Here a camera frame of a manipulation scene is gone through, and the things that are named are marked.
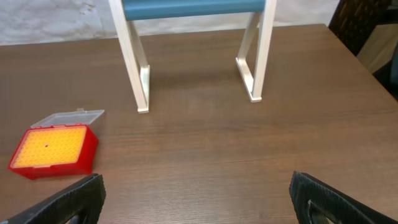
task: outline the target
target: open box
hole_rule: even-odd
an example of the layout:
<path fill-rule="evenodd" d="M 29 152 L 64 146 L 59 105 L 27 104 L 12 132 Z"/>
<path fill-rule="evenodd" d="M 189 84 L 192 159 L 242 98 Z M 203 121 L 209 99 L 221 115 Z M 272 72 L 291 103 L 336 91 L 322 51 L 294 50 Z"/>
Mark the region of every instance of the open box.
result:
<path fill-rule="evenodd" d="M 56 113 L 26 130 L 8 169 L 29 179 L 91 174 L 98 139 L 89 124 L 104 110 Z"/>

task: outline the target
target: yellow foam insert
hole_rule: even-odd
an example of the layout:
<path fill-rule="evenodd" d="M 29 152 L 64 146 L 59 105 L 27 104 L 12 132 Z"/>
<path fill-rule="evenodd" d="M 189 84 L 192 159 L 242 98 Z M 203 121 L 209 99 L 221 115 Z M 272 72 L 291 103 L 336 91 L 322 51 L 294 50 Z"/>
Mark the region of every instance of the yellow foam insert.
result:
<path fill-rule="evenodd" d="M 28 131 L 19 146 L 13 167 L 47 166 L 76 162 L 86 127 Z"/>

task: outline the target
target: red box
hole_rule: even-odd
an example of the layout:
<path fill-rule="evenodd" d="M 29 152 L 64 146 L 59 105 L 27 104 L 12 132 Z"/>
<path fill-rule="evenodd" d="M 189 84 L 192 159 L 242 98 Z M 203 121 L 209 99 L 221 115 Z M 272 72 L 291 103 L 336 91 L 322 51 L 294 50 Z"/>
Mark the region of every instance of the red box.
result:
<path fill-rule="evenodd" d="M 48 131 L 51 129 L 70 129 L 70 128 L 85 128 L 85 133 L 83 133 L 84 137 L 81 142 L 80 152 L 77 153 L 76 162 L 66 162 L 63 164 L 53 164 L 53 165 L 39 165 L 39 166 L 30 166 L 30 167 L 17 167 L 14 164 L 16 163 L 16 159 L 19 157 L 19 154 L 22 152 L 24 144 L 27 141 L 30 133 L 34 133 L 36 131 Z M 67 143 L 66 137 L 63 138 L 63 142 Z M 91 166 L 94 159 L 94 154 L 96 147 L 98 145 L 98 139 L 91 131 L 90 127 L 85 124 L 76 124 L 76 125 L 56 125 L 50 126 L 46 128 L 30 128 L 26 130 L 21 141 L 19 142 L 17 149 L 15 150 L 10 163 L 8 164 L 8 169 L 13 172 L 27 177 L 29 179 L 36 179 L 40 177 L 56 177 L 63 175 L 76 175 L 76 174 L 91 174 Z"/>

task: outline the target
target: dark woven basket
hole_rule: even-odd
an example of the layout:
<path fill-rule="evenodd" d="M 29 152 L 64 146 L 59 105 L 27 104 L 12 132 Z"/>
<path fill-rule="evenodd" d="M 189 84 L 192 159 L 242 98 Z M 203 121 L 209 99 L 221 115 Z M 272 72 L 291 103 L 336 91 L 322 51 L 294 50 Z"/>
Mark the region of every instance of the dark woven basket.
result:
<path fill-rule="evenodd" d="M 330 30 L 357 55 L 391 0 L 340 0 Z"/>

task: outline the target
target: blue roller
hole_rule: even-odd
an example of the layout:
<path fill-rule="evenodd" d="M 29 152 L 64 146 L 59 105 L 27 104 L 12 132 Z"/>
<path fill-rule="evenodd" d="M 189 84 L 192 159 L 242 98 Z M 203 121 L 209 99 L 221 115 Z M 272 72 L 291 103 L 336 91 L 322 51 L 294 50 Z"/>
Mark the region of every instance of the blue roller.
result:
<path fill-rule="evenodd" d="M 264 10 L 265 0 L 123 0 L 126 19 L 158 19 Z"/>

